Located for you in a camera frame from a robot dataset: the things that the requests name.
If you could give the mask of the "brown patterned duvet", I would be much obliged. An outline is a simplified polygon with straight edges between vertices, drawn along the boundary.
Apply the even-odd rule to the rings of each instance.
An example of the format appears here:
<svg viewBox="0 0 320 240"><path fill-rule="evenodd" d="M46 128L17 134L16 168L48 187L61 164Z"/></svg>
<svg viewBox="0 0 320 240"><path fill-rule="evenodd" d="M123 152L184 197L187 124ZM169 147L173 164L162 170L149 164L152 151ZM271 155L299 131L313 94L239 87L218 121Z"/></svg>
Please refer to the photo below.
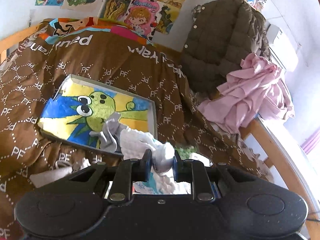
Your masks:
<svg viewBox="0 0 320 240"><path fill-rule="evenodd" d="M215 163L261 178L268 168L214 131L196 109L181 67L131 29L96 19L58 18L42 25L1 65L1 239L22 235L14 206L34 186L33 174L57 163L88 159L115 166L119 157L44 138L37 122L45 104L70 74L111 85L154 101L157 137L195 146Z"/></svg>

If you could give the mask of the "olive quilted jacket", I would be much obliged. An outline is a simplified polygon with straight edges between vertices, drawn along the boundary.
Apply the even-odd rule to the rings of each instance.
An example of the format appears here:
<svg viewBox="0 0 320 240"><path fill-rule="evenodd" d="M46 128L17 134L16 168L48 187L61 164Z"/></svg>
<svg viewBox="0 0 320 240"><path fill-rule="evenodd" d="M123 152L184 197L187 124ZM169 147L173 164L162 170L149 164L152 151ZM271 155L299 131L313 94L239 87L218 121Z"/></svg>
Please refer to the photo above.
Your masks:
<svg viewBox="0 0 320 240"><path fill-rule="evenodd" d="M271 58L264 16L244 0L215 0L193 9L181 56L194 92L212 93L250 53Z"/></svg>

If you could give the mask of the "grey tray with frog picture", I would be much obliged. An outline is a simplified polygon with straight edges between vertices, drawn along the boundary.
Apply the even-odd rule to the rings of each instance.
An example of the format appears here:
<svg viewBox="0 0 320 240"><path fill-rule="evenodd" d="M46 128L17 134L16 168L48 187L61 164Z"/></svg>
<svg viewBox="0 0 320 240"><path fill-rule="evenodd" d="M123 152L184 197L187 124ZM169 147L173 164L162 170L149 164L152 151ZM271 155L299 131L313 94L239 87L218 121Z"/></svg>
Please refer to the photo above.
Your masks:
<svg viewBox="0 0 320 240"><path fill-rule="evenodd" d="M73 74L63 80L45 104L37 124L41 133L52 139L86 150L121 155L121 149L116 153L100 150L98 139L89 135L91 131L100 132L114 112L120 114L123 126L157 137L153 101Z"/></svg>

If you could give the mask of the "pink cloth garment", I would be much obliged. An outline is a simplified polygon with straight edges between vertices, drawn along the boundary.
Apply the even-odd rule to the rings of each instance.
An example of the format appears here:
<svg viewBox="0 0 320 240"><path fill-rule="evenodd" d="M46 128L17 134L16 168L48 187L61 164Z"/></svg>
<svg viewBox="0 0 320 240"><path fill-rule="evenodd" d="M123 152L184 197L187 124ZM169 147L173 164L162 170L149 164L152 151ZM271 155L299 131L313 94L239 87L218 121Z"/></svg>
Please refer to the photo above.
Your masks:
<svg viewBox="0 0 320 240"><path fill-rule="evenodd" d="M198 106L208 121L235 134L256 115L281 123L295 117L282 68L255 53L242 59L240 67L228 73L226 82L217 87L219 98L205 100Z"/></svg>

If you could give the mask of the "wooden bed rail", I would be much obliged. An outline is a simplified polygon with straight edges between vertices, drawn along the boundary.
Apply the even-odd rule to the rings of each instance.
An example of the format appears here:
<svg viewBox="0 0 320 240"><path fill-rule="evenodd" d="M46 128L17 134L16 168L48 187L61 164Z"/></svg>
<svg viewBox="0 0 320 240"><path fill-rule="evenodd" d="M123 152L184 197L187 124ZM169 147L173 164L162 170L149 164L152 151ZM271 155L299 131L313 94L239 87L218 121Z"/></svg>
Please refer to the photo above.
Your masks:
<svg viewBox="0 0 320 240"><path fill-rule="evenodd" d="M260 118L240 128L242 139L252 135L267 155L267 165L274 166L290 191L302 196L309 207L308 219L319 222L319 206L311 189L290 157L289 152Z"/></svg>

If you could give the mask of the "jar of green paper stars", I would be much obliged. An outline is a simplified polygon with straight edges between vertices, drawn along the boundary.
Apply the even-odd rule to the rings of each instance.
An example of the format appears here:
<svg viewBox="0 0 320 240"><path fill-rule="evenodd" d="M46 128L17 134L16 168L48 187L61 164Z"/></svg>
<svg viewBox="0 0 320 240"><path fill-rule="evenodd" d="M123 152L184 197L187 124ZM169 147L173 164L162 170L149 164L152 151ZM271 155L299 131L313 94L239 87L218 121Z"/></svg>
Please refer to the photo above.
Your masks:
<svg viewBox="0 0 320 240"><path fill-rule="evenodd" d="M190 159L191 155L193 153L197 153L198 152L198 148L195 146L181 146L176 148L177 152L179 153L179 156L182 160L184 159Z"/></svg>

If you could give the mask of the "grey sock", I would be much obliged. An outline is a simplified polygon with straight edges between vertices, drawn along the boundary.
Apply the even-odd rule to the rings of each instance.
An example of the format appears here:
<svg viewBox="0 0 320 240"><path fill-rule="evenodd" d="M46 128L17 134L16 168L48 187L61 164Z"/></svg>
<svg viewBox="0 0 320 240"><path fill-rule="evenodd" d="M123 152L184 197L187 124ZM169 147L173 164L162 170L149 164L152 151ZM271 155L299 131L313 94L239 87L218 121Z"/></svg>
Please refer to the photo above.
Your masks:
<svg viewBox="0 0 320 240"><path fill-rule="evenodd" d="M126 127L120 122L120 114L112 113L104 122L100 132L91 131L90 137L97 138L100 142L98 148L108 153L116 153L120 151L120 133Z"/></svg>

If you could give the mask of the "white blue patterned sock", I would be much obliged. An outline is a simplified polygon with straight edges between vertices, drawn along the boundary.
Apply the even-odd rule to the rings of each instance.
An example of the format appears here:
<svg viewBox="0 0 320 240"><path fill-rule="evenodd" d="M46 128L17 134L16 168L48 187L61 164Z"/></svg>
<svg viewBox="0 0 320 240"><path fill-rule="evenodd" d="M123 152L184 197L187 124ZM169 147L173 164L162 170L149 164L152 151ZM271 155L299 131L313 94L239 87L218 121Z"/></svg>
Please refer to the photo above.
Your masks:
<svg viewBox="0 0 320 240"><path fill-rule="evenodd" d="M151 173L147 182L137 181L133 187L141 194L173 194L175 183L167 175L171 172L175 149L166 142L161 143L149 132L126 128L120 133L120 149L124 159L141 159L146 150L151 151Z"/></svg>

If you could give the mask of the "pink anime girl poster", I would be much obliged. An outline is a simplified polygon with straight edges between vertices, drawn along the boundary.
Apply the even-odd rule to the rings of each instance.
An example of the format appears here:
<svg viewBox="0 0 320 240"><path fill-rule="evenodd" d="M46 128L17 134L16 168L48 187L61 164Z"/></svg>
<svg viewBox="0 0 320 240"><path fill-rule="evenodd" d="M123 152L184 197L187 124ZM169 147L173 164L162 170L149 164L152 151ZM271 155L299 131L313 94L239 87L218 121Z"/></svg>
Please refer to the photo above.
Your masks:
<svg viewBox="0 0 320 240"><path fill-rule="evenodd" d="M151 41L163 9L166 10L167 6L157 0L131 0L123 20L135 32Z"/></svg>

